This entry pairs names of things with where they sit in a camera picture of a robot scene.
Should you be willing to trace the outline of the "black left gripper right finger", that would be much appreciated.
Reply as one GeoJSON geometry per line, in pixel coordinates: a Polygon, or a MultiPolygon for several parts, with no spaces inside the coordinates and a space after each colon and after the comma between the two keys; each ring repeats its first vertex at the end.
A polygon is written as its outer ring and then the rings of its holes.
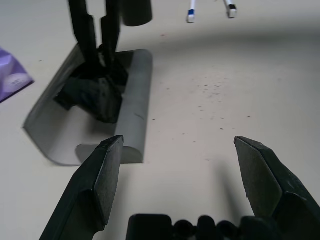
{"type": "Polygon", "coordinates": [[[285,240],[318,240],[320,207],[300,179],[261,142],[237,136],[234,144],[254,215],[271,217],[285,240]]]}

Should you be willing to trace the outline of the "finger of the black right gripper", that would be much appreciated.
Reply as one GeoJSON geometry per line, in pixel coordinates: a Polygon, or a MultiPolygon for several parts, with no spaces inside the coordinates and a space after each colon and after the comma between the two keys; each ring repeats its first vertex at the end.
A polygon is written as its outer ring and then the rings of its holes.
{"type": "Polygon", "coordinates": [[[94,19],[88,14],[85,0],[69,0],[73,33],[85,61],[97,64],[97,43],[94,19]]]}
{"type": "Polygon", "coordinates": [[[106,0],[106,15],[101,18],[102,49],[105,59],[113,59],[120,34],[119,1],[106,0]]]}

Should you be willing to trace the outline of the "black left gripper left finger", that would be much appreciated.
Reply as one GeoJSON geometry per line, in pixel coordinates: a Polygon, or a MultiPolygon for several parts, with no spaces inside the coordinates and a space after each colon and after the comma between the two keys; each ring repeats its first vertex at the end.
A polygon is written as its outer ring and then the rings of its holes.
{"type": "Polygon", "coordinates": [[[124,138],[102,141],[70,179],[40,239],[91,240],[108,225],[124,138]]]}

